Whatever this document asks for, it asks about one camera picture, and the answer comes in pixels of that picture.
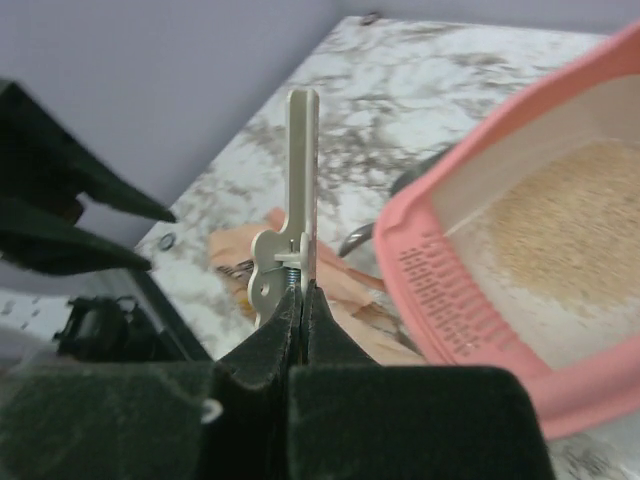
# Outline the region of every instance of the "black foam flap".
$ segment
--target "black foam flap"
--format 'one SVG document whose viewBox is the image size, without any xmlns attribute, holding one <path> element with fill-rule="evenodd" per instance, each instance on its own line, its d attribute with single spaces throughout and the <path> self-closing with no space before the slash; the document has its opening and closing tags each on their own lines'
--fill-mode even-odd
<svg viewBox="0 0 640 480">
<path fill-rule="evenodd" d="M 289 288 L 271 319 L 217 362 L 215 396 L 225 413 L 209 449 L 215 478 L 284 477 L 285 391 L 298 360 L 301 314 L 300 288 Z"/>
<path fill-rule="evenodd" d="M 292 369 L 291 480 L 553 479 L 529 398 L 495 368 Z"/>
<path fill-rule="evenodd" d="M 369 365 L 375 361 L 354 342 L 331 315 L 324 291 L 309 284 L 302 314 L 302 363 Z"/>
<path fill-rule="evenodd" d="M 213 363 L 64 365 L 0 381 L 0 471 L 20 480 L 189 479 Z"/>
</svg>

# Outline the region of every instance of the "beige granules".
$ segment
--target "beige granules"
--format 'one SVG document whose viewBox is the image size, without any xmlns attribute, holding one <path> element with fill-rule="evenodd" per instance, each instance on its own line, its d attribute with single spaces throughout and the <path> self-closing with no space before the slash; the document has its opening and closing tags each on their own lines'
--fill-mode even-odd
<svg viewBox="0 0 640 480">
<path fill-rule="evenodd" d="M 590 144 L 524 179 L 485 212 L 496 267 L 585 314 L 640 293 L 640 149 Z"/>
</svg>

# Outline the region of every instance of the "white marble surface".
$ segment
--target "white marble surface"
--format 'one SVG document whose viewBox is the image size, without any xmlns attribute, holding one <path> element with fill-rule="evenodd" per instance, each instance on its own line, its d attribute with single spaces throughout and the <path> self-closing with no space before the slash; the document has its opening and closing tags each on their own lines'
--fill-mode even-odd
<svg viewBox="0 0 640 480">
<path fill-rule="evenodd" d="M 209 268 L 207 236 L 216 228 L 259 222 L 283 206 L 290 88 L 308 86 L 320 94 L 318 233 L 337 247 L 353 228 L 376 218 L 391 182 L 409 165 L 461 138 L 509 94 L 598 41 L 593 35 L 432 22 L 362 26 L 359 18 L 346 18 L 176 202 L 180 222 L 156 225 L 138 250 L 152 259 L 159 285 L 219 358 L 253 328 Z M 167 233 L 177 241 L 163 252 L 158 243 Z M 348 261 L 376 273 L 370 245 Z M 0 303 L 13 298 L 7 295 Z M 25 328 L 42 317 L 29 318 Z M 640 478 L 638 432 L 640 415 L 552 443 L 558 478 Z"/>
</svg>

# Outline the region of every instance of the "black object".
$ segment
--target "black object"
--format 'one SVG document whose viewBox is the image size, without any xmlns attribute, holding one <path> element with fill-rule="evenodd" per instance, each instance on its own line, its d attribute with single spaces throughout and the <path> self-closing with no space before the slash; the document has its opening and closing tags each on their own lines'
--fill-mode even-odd
<svg viewBox="0 0 640 480">
<path fill-rule="evenodd" d="M 505 371 L 333 365 L 289 378 L 289 478 L 554 478 Z"/>
<path fill-rule="evenodd" d="M 214 368 L 77 363 L 1 377 L 0 478 L 234 478 L 200 472 Z"/>
<path fill-rule="evenodd" d="M 48 275 L 151 268 L 134 252 L 74 227 L 84 212 L 78 196 L 155 220 L 175 222 L 173 214 L 116 176 L 23 87 L 3 79 L 0 155 L 3 260 Z"/>
<path fill-rule="evenodd" d="M 185 360 L 133 298 L 78 298 L 70 304 L 67 325 L 54 336 L 60 355 L 96 363 Z"/>
</svg>

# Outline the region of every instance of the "perforated pink plastic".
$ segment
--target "perforated pink plastic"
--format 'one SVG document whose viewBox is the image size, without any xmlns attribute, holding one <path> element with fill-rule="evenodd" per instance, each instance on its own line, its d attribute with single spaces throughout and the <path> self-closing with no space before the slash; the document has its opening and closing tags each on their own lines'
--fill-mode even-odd
<svg viewBox="0 0 640 480">
<path fill-rule="evenodd" d="M 640 24 L 513 97 L 396 195 L 376 221 L 374 245 L 387 290 L 427 360 L 510 370 L 529 391 L 547 438 L 640 408 L 640 336 L 552 370 L 476 284 L 444 235 L 433 193 L 463 165 L 546 112 L 603 82 L 639 75 L 638 52 Z M 634 127 L 640 132 L 640 124 Z"/>
</svg>

